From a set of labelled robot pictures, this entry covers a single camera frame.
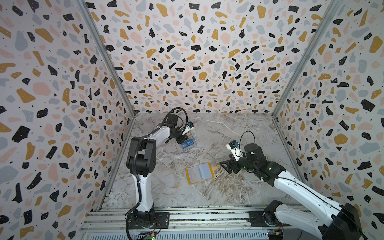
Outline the yellow card holder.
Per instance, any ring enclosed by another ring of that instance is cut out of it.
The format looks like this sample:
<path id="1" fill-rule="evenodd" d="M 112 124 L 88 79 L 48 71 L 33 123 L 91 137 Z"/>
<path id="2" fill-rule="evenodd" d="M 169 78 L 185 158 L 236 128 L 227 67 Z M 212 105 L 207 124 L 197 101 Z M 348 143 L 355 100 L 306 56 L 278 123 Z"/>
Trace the yellow card holder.
<path id="1" fill-rule="evenodd" d="M 189 185 L 194 185 L 215 178 L 215 171 L 220 165 L 214 167 L 210 163 L 200 164 L 197 166 L 186 168 L 187 180 Z"/>

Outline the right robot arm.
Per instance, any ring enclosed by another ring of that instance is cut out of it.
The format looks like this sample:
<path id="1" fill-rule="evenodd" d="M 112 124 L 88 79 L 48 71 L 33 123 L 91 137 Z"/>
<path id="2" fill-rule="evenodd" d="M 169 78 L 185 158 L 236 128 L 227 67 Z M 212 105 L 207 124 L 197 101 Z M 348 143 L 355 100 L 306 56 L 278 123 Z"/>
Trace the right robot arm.
<path id="1" fill-rule="evenodd" d="M 227 149 L 231 151 L 229 160 L 220 162 L 220 166 L 229 174 L 241 170 L 254 174 L 308 209 L 303 212 L 274 200 L 262 214 L 251 214 L 251 223 L 264 222 L 271 227 L 290 225 L 322 240 L 359 240 L 364 235 L 358 210 L 353 205 L 341 205 L 311 189 L 280 164 L 268 161 L 257 144 L 241 148 L 233 140 Z"/>

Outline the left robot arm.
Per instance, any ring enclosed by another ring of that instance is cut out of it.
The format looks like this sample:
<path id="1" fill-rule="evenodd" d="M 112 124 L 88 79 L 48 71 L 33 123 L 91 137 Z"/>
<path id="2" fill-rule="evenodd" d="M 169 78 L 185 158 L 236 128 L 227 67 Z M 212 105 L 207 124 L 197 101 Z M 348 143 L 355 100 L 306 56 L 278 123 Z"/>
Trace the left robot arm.
<path id="1" fill-rule="evenodd" d="M 127 219 L 145 226 L 155 222 L 155 203 L 152 197 L 151 174 L 157 164 L 157 146 L 174 139 L 178 144 L 188 139 L 194 125 L 185 110 L 177 107 L 164 117 L 150 133 L 131 139 L 126 166 L 134 179 L 136 203 Z"/>

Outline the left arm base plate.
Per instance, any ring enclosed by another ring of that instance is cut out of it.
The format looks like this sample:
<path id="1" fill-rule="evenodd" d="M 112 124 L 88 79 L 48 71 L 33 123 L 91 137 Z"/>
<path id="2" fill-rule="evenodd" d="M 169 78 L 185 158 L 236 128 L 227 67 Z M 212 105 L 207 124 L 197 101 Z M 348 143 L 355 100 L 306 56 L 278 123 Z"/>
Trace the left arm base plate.
<path id="1" fill-rule="evenodd" d="M 134 211 L 126 221 L 126 229 L 149 230 L 167 229 L 170 223 L 170 213 Z"/>

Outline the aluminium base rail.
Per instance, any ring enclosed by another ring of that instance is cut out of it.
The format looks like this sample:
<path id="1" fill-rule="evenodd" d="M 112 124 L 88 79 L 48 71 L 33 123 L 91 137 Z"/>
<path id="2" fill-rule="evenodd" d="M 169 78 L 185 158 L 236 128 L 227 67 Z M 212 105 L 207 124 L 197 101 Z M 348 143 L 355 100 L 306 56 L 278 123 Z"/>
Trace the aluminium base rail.
<path id="1" fill-rule="evenodd" d="M 293 209 L 307 212 L 301 205 L 288 205 Z M 126 229 L 125 209 L 110 209 L 90 212 L 80 229 L 82 240 L 129 240 L 131 234 L 140 236 L 157 235 L 165 231 L 217 231 L 217 230 L 266 230 L 269 239 L 319 239 L 293 226 L 252 227 L 247 221 L 249 211 L 263 211 L 264 206 L 251 207 L 205 207 L 205 208 L 163 208 L 158 213 L 170 213 L 167 229 L 129 230 Z"/>

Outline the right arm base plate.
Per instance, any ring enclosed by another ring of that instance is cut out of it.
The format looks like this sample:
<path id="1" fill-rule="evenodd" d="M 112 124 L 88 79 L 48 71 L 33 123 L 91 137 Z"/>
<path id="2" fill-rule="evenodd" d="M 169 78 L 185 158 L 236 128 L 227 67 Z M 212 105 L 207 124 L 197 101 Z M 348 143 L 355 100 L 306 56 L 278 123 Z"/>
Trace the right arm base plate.
<path id="1" fill-rule="evenodd" d="M 252 227 L 277 227 L 289 226 L 287 224 L 282 224 L 278 221 L 276 216 L 271 213 L 265 213 L 264 211 L 249 211 L 249 218 L 247 221 L 251 224 Z"/>

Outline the white ventilation grille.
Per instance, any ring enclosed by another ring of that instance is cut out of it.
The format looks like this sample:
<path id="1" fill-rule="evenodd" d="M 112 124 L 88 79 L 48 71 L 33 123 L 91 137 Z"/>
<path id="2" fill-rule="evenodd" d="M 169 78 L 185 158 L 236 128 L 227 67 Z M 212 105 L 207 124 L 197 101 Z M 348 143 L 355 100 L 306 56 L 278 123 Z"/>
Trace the white ventilation grille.
<path id="1" fill-rule="evenodd" d="M 152 236 L 131 234 L 133 240 L 268 240 L 266 230 L 165 231 Z"/>

